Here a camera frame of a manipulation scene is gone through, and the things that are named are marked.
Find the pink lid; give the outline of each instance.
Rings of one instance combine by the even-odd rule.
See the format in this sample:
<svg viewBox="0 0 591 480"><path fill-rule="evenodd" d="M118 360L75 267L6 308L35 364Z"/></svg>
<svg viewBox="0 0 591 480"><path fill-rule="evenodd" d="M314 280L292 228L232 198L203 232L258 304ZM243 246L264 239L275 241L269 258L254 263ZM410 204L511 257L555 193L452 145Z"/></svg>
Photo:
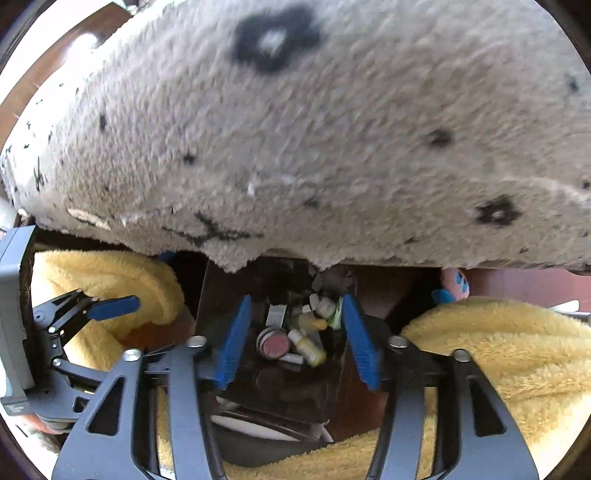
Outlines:
<svg viewBox="0 0 591 480"><path fill-rule="evenodd" d="M284 332L275 330L261 339L259 348L264 357L276 360L290 351L290 340Z"/></svg>

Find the black gripper frame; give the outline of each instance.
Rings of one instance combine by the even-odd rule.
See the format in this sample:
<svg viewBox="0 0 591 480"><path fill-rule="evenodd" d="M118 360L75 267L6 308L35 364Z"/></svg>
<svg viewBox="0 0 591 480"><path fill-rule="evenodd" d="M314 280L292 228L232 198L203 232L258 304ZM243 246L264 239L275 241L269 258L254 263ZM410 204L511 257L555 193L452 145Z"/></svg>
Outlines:
<svg viewBox="0 0 591 480"><path fill-rule="evenodd" d="M203 407L217 352L206 341L152 353L133 349L109 372L70 363L63 346L89 321L87 313L96 303L79 290L33 310L43 369L37 370L36 386L27 397L49 425L71 427L52 480L163 479L156 431L155 389L160 386L168 392L176 478L224 480Z"/></svg>
<svg viewBox="0 0 591 480"><path fill-rule="evenodd" d="M539 479L513 417L468 352L438 355L406 338L392 339L383 358L388 403L367 480L415 479L426 387L437 387L435 455L428 479Z"/></svg>
<svg viewBox="0 0 591 480"><path fill-rule="evenodd" d="M207 342L152 353L126 351L105 373L67 361L63 345L97 302L71 292L33 310L44 373L27 391L50 424L73 424L52 480L160 480L155 387L168 392L177 480L224 480L203 393L215 379L217 352ZM414 480L420 461L425 389L437 387L437 435L431 480L538 480L511 414L464 350L450 356L391 337L381 354L389 391L368 480Z"/></svg>

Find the gray plush toy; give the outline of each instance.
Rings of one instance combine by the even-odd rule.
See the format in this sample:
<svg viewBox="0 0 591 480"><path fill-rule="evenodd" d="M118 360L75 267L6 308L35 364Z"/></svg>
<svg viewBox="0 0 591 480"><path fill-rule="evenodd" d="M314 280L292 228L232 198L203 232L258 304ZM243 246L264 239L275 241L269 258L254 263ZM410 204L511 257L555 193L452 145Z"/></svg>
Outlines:
<svg viewBox="0 0 591 480"><path fill-rule="evenodd" d="M589 72L533 0L161 4L4 147L45 227L227 270L591 261Z"/></svg>

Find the white bottle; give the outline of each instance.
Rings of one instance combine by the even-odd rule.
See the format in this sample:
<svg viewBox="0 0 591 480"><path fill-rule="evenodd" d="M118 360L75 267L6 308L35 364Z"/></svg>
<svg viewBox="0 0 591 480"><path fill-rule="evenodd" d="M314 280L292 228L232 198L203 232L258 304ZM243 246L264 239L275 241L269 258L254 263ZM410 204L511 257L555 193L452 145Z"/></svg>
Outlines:
<svg viewBox="0 0 591 480"><path fill-rule="evenodd" d="M303 336L299 330L291 330L288 337L294 344L296 351L306 359L311 367L317 367L326 361L326 352L308 337Z"/></svg>
<svg viewBox="0 0 591 480"><path fill-rule="evenodd" d="M336 311L336 303L328 297L319 297L318 294L310 295L310 307L320 317L330 321Z"/></svg>

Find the yellow fuzzy fabric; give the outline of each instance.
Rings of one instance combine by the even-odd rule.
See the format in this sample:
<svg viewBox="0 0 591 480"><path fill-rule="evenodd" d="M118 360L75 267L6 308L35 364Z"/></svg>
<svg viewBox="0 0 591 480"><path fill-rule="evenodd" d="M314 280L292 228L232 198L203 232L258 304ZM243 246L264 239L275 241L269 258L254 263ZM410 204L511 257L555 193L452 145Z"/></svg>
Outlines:
<svg viewBox="0 0 591 480"><path fill-rule="evenodd" d="M576 320L525 303L471 298L427 312L402 334L423 350L472 353L507 403L540 478L558 464L591 414L591 329ZM427 402L418 478L429 476L433 458L432 395ZM226 465L226 472L234 480L362 480L377 434L257 469ZM161 460L170 468L170 444L161 443Z"/></svg>
<svg viewBox="0 0 591 480"><path fill-rule="evenodd" d="M100 298L134 294L141 310L90 322L66 347L76 363L102 370L119 358L122 338L147 320L170 323L183 296L172 271L127 252L49 252L35 256L33 301L83 288ZM544 478L564 456L591 413L591 329L550 310L514 301L470 298L440 306L403 333L419 348L449 354L465 348L507 403ZM428 415L418 477L429 475L435 410ZM159 457L172 470L165 395L159 392ZM307 455L257 469L226 465L234 480L361 480L374 451L369 432Z"/></svg>
<svg viewBox="0 0 591 480"><path fill-rule="evenodd" d="M39 305L82 288L101 300L135 295L141 306L116 319L91 320L65 347L68 359L107 371L121 357L119 340L144 323L171 323L184 305L172 269L132 252L51 251L35 254L31 301Z"/></svg>

